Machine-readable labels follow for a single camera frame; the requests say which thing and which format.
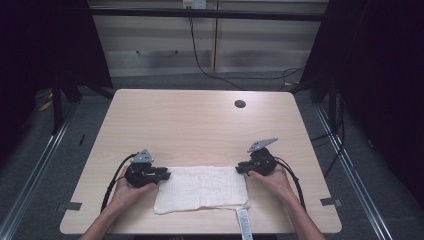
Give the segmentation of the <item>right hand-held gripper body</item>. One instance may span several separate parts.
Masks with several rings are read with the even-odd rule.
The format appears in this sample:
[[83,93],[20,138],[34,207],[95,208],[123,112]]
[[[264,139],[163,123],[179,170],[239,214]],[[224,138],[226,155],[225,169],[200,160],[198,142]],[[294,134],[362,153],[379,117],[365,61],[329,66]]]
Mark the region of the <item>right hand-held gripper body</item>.
[[267,176],[275,169],[277,162],[267,149],[267,146],[276,141],[277,138],[259,140],[248,148],[247,152],[250,154],[249,163],[253,171],[262,176]]

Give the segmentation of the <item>light wooden cabinet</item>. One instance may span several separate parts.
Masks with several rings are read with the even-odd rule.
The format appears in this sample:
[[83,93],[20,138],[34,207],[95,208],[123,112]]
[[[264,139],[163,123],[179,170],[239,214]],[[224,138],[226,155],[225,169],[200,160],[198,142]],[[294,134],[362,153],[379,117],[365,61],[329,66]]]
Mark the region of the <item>light wooden cabinet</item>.
[[[205,10],[323,14],[329,0],[206,0]],[[88,0],[91,7],[183,9],[182,0]],[[311,21],[94,16],[114,77],[303,65],[320,24]]]

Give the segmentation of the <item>white cloth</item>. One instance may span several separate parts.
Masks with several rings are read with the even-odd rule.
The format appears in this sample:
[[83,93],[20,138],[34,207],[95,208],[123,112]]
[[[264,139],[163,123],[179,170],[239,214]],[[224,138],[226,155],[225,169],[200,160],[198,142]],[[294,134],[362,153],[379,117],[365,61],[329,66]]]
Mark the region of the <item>white cloth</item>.
[[171,167],[153,205],[153,233],[242,235],[238,211],[250,207],[245,177],[233,167]]

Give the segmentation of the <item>person's right hand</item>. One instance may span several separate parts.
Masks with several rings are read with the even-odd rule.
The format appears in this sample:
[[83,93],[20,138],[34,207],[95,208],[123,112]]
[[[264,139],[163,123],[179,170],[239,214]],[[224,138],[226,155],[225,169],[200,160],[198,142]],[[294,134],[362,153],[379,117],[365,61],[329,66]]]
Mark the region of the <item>person's right hand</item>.
[[287,204],[294,196],[286,171],[280,165],[267,176],[256,171],[249,171],[248,174],[264,184],[283,204]]

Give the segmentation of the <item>metal floor rail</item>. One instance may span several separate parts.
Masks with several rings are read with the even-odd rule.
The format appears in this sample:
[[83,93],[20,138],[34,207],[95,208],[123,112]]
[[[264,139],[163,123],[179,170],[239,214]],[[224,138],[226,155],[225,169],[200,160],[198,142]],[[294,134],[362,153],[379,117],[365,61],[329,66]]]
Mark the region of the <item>metal floor rail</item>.
[[318,105],[316,107],[318,117],[325,130],[325,133],[329,135],[329,139],[333,149],[337,154],[337,160],[343,167],[347,178],[349,179],[352,188],[362,206],[362,209],[367,216],[375,235],[379,240],[394,240],[390,230],[382,217],[379,209],[372,200],[364,182],[362,181],[355,165],[353,164],[350,155],[345,149],[341,138],[336,134],[335,130],[330,126],[329,116],[325,109]]
[[0,240],[12,240],[34,194],[38,188],[49,164],[51,163],[57,148],[59,147],[62,139],[68,129],[69,121],[75,115],[77,104],[72,104],[69,113],[57,129],[52,134],[49,141],[44,148],[35,168],[31,172],[28,180],[25,182],[23,189],[20,191],[17,199],[8,211],[4,221],[0,225]]

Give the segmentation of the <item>black horizontal frame bar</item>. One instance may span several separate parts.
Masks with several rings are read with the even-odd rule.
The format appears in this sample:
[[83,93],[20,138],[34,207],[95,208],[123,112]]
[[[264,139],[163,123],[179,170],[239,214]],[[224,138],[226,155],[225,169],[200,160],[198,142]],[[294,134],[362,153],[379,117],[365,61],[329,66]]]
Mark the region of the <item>black horizontal frame bar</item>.
[[312,13],[278,13],[257,11],[226,10],[184,10],[184,9],[145,9],[145,8],[111,8],[93,7],[92,15],[104,16],[143,16],[143,17],[187,17],[215,19],[281,20],[321,22],[327,19],[325,14]]

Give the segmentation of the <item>black stand post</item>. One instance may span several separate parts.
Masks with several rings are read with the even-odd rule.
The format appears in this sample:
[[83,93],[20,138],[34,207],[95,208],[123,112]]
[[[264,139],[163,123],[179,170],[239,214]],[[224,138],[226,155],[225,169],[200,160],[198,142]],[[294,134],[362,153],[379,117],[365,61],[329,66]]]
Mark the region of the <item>black stand post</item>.
[[55,135],[60,130],[63,124],[62,92],[58,76],[55,76],[52,82],[52,103],[54,113],[54,125],[52,134]]

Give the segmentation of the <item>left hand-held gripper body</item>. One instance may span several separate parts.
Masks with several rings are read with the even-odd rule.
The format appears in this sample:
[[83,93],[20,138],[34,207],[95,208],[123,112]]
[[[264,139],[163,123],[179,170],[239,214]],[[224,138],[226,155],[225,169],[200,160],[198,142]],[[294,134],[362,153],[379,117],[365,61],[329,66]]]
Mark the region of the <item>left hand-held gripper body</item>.
[[159,178],[155,175],[152,163],[153,157],[148,150],[144,149],[137,153],[125,172],[127,182],[135,188],[141,188],[149,183],[158,184]]

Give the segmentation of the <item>black curtain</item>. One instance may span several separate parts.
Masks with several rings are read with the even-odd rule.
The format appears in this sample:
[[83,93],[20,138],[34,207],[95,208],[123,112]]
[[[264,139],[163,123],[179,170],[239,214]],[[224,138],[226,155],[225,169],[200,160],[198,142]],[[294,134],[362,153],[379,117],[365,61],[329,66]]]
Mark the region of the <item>black curtain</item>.
[[58,86],[113,86],[88,0],[0,0],[0,163],[7,160],[35,106],[36,93]]
[[301,83],[336,86],[424,210],[424,0],[329,0]]

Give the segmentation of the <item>person's left hand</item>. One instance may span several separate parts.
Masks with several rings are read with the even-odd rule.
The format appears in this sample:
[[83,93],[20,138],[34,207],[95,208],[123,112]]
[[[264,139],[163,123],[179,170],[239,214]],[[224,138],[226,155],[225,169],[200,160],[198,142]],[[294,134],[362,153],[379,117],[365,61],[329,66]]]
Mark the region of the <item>person's left hand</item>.
[[141,196],[157,188],[155,183],[149,183],[141,188],[134,188],[125,178],[127,166],[123,168],[115,184],[115,191],[109,205],[118,210],[125,210],[134,204]]

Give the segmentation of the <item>white wall power outlet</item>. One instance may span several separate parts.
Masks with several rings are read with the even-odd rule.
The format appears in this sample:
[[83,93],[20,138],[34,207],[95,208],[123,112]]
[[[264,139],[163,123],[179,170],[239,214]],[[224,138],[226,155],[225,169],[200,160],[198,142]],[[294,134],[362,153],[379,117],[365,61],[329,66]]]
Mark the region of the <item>white wall power outlet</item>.
[[207,8],[206,0],[182,0],[184,9],[199,9],[205,10]]

